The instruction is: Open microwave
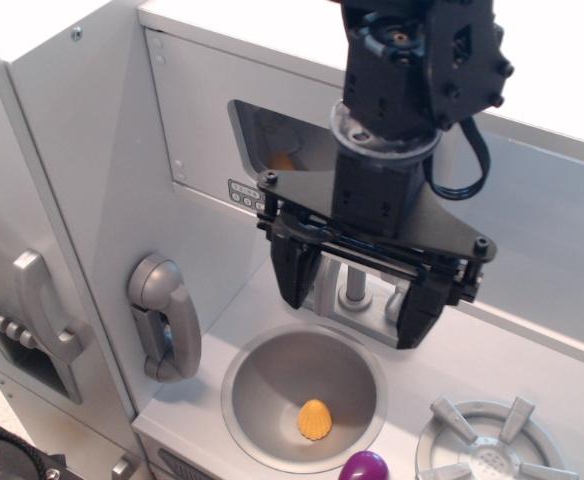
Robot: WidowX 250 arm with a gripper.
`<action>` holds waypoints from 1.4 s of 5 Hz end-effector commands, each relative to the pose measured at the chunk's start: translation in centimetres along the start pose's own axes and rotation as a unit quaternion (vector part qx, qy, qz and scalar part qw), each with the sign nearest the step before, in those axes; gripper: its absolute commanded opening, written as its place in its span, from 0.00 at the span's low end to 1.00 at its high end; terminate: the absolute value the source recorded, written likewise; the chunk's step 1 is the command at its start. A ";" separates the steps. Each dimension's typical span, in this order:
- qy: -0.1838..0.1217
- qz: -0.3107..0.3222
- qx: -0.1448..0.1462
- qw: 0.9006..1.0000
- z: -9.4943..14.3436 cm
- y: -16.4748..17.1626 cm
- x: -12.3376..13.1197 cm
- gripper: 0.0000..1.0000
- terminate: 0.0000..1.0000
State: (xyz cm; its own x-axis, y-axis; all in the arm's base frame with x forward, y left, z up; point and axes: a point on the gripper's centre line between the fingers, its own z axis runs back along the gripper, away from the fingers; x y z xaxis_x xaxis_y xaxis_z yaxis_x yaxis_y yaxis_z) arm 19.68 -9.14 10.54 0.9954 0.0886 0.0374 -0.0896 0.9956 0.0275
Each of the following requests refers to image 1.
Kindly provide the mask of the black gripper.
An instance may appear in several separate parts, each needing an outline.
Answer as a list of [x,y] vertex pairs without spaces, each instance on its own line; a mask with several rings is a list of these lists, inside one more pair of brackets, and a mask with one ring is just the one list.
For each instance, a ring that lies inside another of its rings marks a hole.
[[[398,350],[417,348],[447,303],[471,302],[496,245],[448,212],[420,162],[379,165],[339,154],[332,171],[265,170],[258,226],[271,243],[279,292],[299,309],[321,254],[413,282],[397,321]],[[443,282],[429,279],[439,274]]]

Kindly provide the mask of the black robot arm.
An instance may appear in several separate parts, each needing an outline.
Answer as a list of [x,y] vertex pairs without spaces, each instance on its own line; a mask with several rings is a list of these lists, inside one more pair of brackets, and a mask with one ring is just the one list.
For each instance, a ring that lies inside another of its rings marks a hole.
[[391,314],[398,349],[417,347],[448,305],[472,301],[496,245],[443,207],[484,187],[444,186],[434,151],[459,126],[482,173],[489,149],[475,116],[503,103],[513,74],[489,1],[345,1],[343,95],[327,172],[267,170],[258,225],[282,298],[299,308],[323,254],[407,280]]

